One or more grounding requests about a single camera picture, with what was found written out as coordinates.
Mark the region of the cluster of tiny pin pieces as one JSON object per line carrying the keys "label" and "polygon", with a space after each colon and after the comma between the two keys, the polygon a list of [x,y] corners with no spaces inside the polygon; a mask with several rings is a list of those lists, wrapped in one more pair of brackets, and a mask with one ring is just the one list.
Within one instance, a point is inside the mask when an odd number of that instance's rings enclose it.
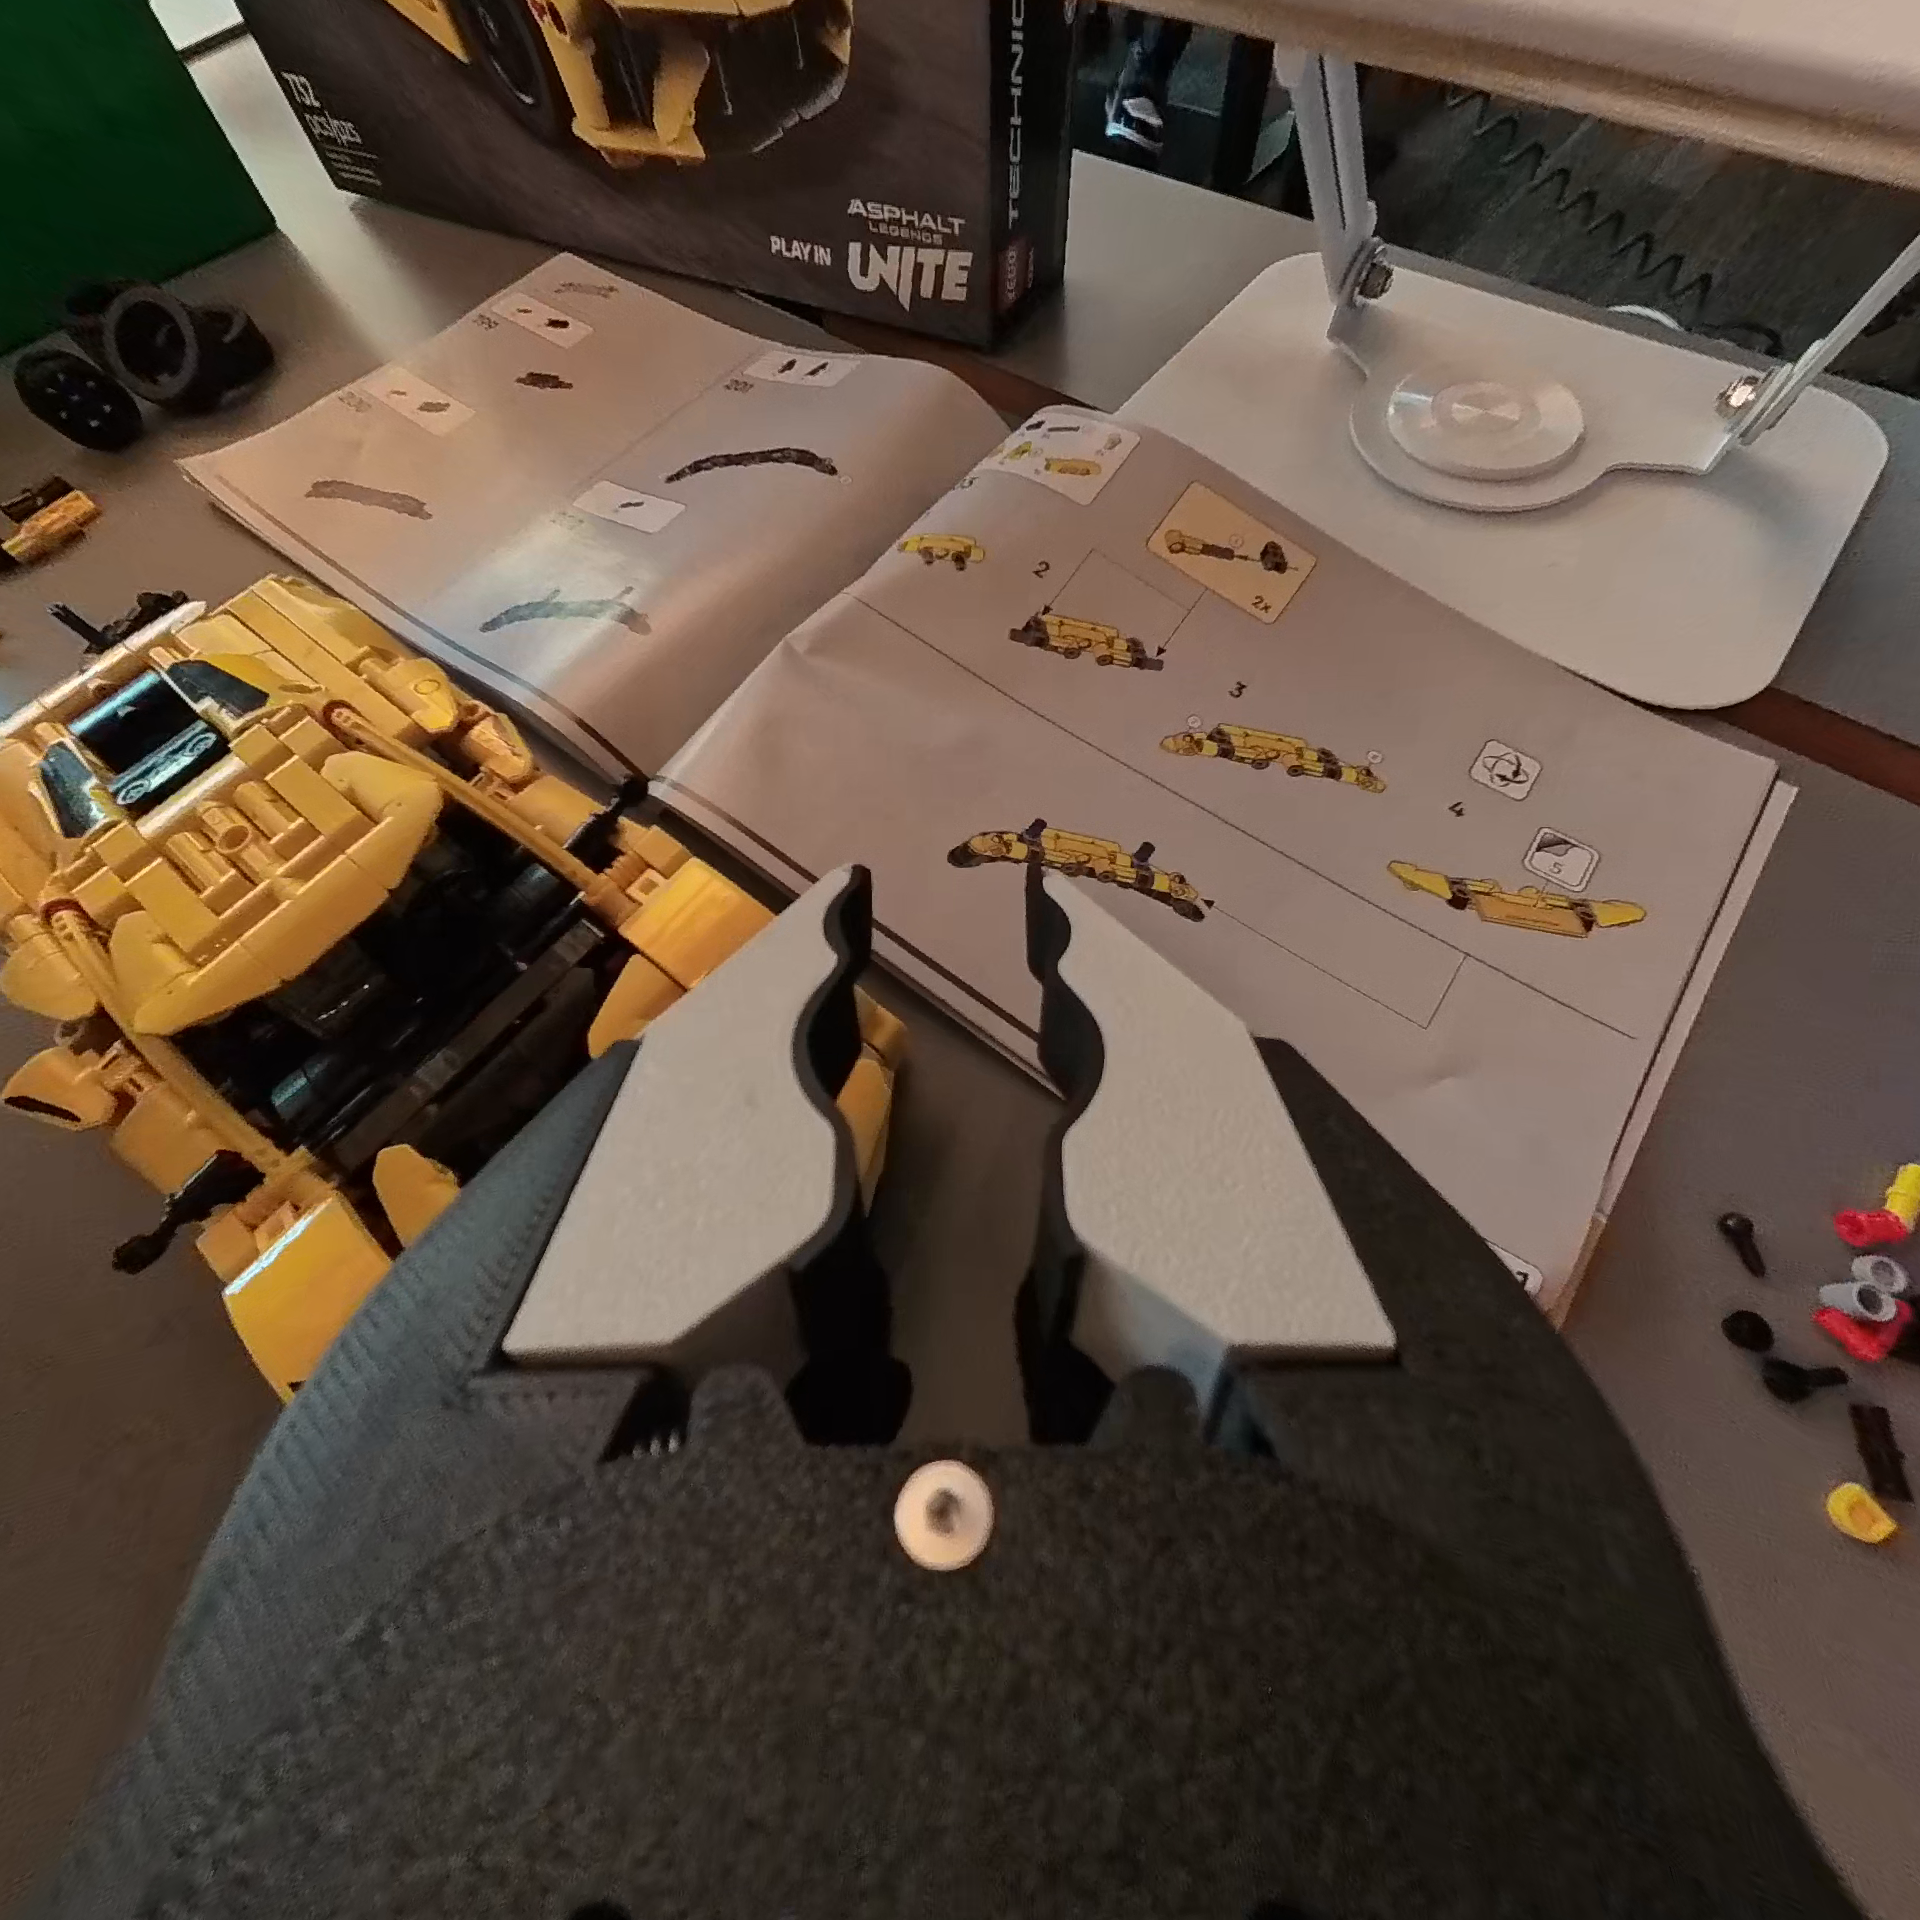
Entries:
{"label": "cluster of tiny pin pieces", "polygon": [[1829,1228],[1853,1258],[1838,1282],[1819,1288],[1811,1333],[1829,1339],[1844,1364],[1785,1358],[1773,1324],[1755,1308],[1724,1311],[1718,1334],[1755,1364],[1763,1395],[1783,1406],[1844,1395],[1858,1472],[1823,1496],[1823,1513],[1844,1540],[1886,1550],[1901,1537],[1907,1518],[1914,1518],[1914,1469],[1907,1467],[1892,1410],[1858,1395],[1858,1373],[1920,1364],[1920,1166],[1897,1166],[1876,1204],[1836,1210]]}

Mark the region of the dark toy car box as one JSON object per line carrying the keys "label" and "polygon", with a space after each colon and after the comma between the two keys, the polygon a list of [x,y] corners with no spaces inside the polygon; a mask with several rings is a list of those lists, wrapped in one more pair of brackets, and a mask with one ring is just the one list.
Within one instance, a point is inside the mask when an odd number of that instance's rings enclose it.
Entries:
{"label": "dark toy car box", "polygon": [[1078,6],[245,0],[341,191],[996,348],[1069,265]]}

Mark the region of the green plastic bin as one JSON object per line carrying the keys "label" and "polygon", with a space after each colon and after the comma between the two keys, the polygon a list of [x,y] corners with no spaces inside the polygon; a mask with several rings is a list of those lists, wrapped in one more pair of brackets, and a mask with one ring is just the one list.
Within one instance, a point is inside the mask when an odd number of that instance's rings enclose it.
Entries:
{"label": "green plastic bin", "polygon": [[137,0],[0,10],[0,348],[64,325],[84,282],[168,282],[275,234]]}

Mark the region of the white folding stand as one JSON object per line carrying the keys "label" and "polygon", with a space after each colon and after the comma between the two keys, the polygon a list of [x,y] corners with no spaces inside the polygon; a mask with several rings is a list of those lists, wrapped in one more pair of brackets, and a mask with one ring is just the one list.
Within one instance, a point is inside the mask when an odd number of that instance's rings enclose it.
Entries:
{"label": "white folding stand", "polygon": [[1129,402],[1498,641],[1661,709],[1763,691],[1889,441],[1819,390],[1907,244],[1789,368],[1732,363],[1390,257],[1357,62],[1281,43],[1316,260],[1263,267]]}

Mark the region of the scattered small brick pieces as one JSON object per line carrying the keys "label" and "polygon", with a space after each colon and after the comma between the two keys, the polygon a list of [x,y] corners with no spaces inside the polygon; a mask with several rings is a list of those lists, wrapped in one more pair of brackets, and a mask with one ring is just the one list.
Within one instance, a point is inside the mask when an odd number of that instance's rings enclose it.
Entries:
{"label": "scattered small brick pieces", "polygon": [[104,507],[50,472],[0,501],[0,576],[28,571],[70,541],[79,541],[104,519]]}

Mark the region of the open instruction booklet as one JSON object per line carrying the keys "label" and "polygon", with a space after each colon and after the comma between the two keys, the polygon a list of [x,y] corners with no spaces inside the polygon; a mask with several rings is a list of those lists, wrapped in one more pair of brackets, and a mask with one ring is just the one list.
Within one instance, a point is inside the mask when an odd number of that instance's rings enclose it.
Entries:
{"label": "open instruction booklet", "polygon": [[178,465],[1023,1068],[1023,874],[1281,1036],[1564,1318],[1795,790],[1142,418],[1006,428],[574,257]]}

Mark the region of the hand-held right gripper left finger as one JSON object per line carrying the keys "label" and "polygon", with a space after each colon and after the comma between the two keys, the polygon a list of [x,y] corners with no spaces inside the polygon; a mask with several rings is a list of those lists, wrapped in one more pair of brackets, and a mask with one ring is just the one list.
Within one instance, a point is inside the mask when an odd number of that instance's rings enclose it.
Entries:
{"label": "hand-held right gripper left finger", "polygon": [[502,1339],[506,1364],[793,1368],[791,1282],[859,1214],[840,1112],[871,874],[840,867],[661,1016]]}

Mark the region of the stack of black toy wheels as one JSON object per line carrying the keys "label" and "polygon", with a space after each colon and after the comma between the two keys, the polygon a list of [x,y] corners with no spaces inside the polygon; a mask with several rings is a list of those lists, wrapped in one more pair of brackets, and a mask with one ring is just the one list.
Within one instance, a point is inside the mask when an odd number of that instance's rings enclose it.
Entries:
{"label": "stack of black toy wheels", "polygon": [[214,416],[275,374],[275,348],[226,299],[181,305],[153,282],[84,282],[64,305],[66,344],[13,363],[13,392],[84,451],[131,451],[148,412]]}

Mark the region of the grey desk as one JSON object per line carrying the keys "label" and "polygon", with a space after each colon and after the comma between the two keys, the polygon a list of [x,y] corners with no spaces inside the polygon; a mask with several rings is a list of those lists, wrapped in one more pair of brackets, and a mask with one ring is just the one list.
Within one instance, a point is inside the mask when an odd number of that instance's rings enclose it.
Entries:
{"label": "grey desk", "polygon": [[[288,385],[326,392],[409,348],[535,265],[526,243],[415,213],[350,213],[307,167],[264,181],[272,243],[194,289],[245,305]],[[76,559],[84,607],[143,579],[234,588],[259,548],[178,478],[105,484],[105,559]],[[1789,1282],[1827,1273],[1827,1210],[1914,1151],[1914,802],[1819,762],[1718,965],[1637,1150],[1569,1344],[1645,1452],[1718,1638],[1795,1798],[1870,1916],[1914,1916],[1914,1528],[1844,1547],[1819,1513],[1848,1472],[1836,1396],[1785,1410],[1718,1339],[1741,1296],[1709,1214],[1748,1210],[1785,1269],[1763,1299],[1789,1354]],[[1049,1097],[907,1001],[907,1124],[881,1257],[916,1368],[907,1438],[1018,1438],[1015,1288],[1027,1258]],[[188,1575],[272,1396],[168,1257],[105,1279],[135,1228],[124,1173],[79,1145],[4,1124],[4,1916],[64,1856],[70,1823],[137,1724]]]}

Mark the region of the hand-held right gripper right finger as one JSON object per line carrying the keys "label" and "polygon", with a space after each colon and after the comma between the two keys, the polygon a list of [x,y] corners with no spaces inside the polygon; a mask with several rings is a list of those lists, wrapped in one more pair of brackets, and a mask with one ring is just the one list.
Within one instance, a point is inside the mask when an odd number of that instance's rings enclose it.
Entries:
{"label": "hand-held right gripper right finger", "polygon": [[1044,1158],[1030,1318],[1097,1373],[1390,1364],[1398,1334],[1250,1036],[1064,874],[1027,874]]}

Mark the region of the yellow brick toy car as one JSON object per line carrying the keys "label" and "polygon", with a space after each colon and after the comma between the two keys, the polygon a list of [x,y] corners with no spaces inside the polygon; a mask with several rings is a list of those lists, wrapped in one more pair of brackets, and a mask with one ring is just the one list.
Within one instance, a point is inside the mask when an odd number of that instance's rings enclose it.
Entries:
{"label": "yellow brick toy car", "polygon": [[353,604],[143,593],[4,720],[4,1112],[167,1196],[288,1406],[506,1145],[772,911]]}

